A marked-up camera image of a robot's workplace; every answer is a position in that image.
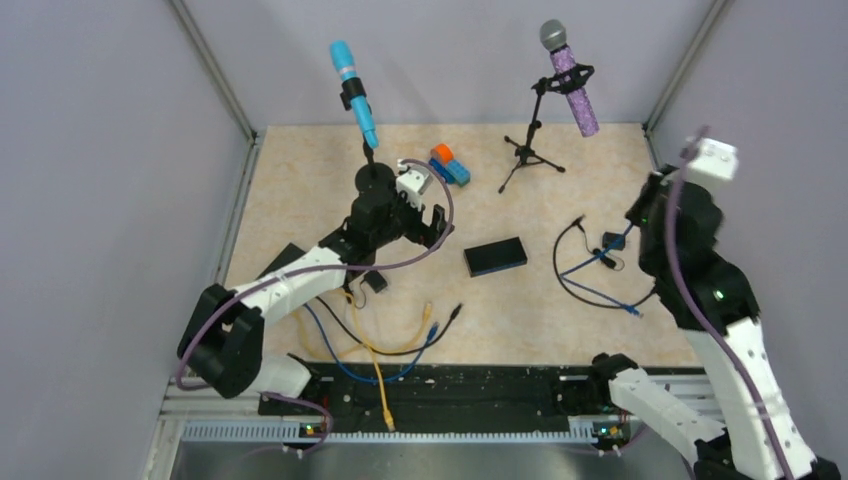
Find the small black ribbed network switch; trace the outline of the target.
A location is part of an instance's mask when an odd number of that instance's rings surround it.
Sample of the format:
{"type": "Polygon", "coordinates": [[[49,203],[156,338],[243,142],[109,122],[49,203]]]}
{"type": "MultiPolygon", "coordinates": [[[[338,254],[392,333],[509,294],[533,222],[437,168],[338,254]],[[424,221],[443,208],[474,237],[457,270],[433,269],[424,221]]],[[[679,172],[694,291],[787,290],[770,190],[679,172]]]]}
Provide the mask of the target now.
{"type": "Polygon", "coordinates": [[[512,237],[463,252],[472,278],[526,265],[528,256],[519,237],[512,237]]]}

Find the large black network switch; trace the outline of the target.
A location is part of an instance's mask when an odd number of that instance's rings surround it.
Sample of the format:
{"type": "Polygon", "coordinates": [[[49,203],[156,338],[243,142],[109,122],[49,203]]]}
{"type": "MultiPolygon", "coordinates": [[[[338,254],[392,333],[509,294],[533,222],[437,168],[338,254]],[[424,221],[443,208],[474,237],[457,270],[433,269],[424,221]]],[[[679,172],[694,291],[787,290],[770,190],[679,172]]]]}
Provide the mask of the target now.
{"type": "Polygon", "coordinates": [[[261,273],[257,276],[257,279],[262,278],[272,272],[275,272],[294,261],[300,259],[302,256],[306,254],[306,251],[295,245],[294,243],[289,243],[286,245],[277,256],[261,271],[261,273]]]}

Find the small black wall plug adapter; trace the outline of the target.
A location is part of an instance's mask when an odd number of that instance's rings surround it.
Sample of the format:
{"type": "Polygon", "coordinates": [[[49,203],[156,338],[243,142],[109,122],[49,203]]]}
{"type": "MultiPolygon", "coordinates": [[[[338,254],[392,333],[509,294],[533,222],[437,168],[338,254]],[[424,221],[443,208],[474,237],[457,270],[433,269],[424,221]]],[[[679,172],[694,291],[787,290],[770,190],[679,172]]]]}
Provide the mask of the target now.
{"type": "Polygon", "coordinates": [[[365,272],[361,278],[343,287],[343,291],[351,296],[348,303],[355,309],[361,310],[367,305],[368,293],[378,294],[388,287],[386,278],[377,271],[365,272]]]}

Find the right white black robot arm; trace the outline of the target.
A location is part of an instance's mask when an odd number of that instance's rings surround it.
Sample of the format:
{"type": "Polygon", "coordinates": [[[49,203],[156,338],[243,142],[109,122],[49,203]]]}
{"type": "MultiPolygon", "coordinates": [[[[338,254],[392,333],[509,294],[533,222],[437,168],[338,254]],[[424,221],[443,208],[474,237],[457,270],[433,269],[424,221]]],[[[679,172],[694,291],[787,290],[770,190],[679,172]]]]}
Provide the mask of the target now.
{"type": "Polygon", "coordinates": [[[738,169],[736,149],[690,137],[679,166],[651,173],[627,211],[640,269],[701,362],[721,419],[698,413],[624,354],[599,354],[586,397],[600,412],[637,417],[696,479],[836,479],[838,466],[802,437],[774,375],[760,308],[740,268],[716,251],[724,215],[714,191],[738,169]]]}

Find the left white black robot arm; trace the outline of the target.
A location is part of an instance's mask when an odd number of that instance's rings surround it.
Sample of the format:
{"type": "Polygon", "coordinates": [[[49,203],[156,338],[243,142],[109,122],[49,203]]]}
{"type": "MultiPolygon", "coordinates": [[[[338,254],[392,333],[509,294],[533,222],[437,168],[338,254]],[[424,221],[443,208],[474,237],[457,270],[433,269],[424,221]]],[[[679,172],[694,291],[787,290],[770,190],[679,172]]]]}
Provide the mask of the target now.
{"type": "Polygon", "coordinates": [[[264,354],[266,331],[314,298],[357,274],[380,271],[376,252],[405,237],[434,253],[453,229],[453,205],[432,209],[425,224],[423,195],[442,179],[426,161],[402,159],[355,199],[342,226],[291,263],[228,289],[200,295],[177,348],[176,385],[184,391],[213,389],[224,399],[243,393],[282,395],[297,413],[319,404],[320,386],[310,369],[288,354],[264,354]]]}

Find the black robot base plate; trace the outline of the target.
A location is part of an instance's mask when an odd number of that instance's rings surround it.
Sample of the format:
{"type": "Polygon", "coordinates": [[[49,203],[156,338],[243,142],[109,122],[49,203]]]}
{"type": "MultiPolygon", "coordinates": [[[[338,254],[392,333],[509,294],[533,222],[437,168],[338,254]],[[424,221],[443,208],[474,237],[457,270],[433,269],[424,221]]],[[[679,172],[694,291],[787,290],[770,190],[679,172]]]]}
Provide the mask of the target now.
{"type": "Polygon", "coordinates": [[[372,374],[351,364],[350,375],[315,363],[302,399],[328,410],[337,434],[384,433],[387,405],[399,433],[587,433],[628,440],[631,415],[601,399],[585,367],[420,364],[403,374],[388,365],[383,388],[359,381],[372,374]]]}

